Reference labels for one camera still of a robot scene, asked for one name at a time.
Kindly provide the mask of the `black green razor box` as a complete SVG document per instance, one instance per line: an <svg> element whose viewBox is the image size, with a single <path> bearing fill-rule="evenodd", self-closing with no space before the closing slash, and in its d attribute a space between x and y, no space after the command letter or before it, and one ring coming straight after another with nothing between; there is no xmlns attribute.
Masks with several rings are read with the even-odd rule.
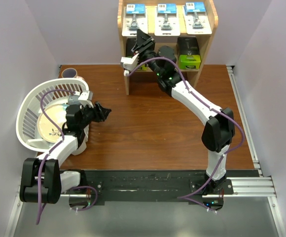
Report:
<svg viewBox="0 0 286 237"><path fill-rule="evenodd" d="M126 57L131 58L133 56L132 49L136 44L135 38L128 38L126 41ZM147 71L147 64L144 64L138 68L138 71Z"/></svg>
<svg viewBox="0 0 286 237"><path fill-rule="evenodd" d="M198 70L201 65L200 48L195 37L178 37L178 66L182 70Z"/></svg>

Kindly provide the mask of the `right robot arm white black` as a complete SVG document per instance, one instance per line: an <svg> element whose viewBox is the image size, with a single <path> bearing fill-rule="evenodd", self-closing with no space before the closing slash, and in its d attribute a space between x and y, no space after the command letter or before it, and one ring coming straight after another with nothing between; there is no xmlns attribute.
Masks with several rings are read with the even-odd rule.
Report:
<svg viewBox="0 0 286 237"><path fill-rule="evenodd" d="M156 73L160 89L185 105L204 125L201 140L208 149L208 167L205 183L194 194L204 188L208 193L216 194L222 189L226 174L225 158L235 135L233 111L213 104L190 85L176 65L172 48L162 46L157 52L154 49L154 39L138 30L136 44L132 48L136 62L148 65Z"/></svg>

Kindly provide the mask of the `blue razor blister pack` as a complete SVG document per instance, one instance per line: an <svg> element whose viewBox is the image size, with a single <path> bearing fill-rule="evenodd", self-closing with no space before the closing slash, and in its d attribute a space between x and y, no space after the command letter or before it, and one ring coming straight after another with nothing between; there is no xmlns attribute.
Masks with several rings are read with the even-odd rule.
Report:
<svg viewBox="0 0 286 237"><path fill-rule="evenodd" d="M188 35L211 35L212 30L203 2L186 2L183 6L186 33Z"/></svg>
<svg viewBox="0 0 286 237"><path fill-rule="evenodd" d="M175 3L159 3L155 10L156 36L180 36L178 8Z"/></svg>

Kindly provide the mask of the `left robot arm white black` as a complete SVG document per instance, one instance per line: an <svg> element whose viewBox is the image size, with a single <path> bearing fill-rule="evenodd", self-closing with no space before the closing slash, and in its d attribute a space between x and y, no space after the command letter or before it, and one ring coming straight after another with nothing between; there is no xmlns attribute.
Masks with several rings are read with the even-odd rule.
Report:
<svg viewBox="0 0 286 237"><path fill-rule="evenodd" d="M60 194L72 189L81 194L87 181L80 171L60 171L62 163L75 151L85 146L84 129L92 122L103 122L111 109L99 102L93 107L72 104L66 108L66 122L62 125L60 139L41 157L27 158L23 163L20 200L33 203L56 203Z"/></svg>

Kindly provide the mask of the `white Gillette razor blister pack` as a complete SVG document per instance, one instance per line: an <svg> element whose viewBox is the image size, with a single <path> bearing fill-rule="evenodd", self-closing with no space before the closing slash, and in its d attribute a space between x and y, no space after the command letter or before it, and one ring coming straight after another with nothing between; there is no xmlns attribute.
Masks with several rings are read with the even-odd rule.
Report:
<svg viewBox="0 0 286 237"><path fill-rule="evenodd" d="M137 30L148 33L148 17L145 4L127 4L123 17L123 37L134 37L137 35Z"/></svg>

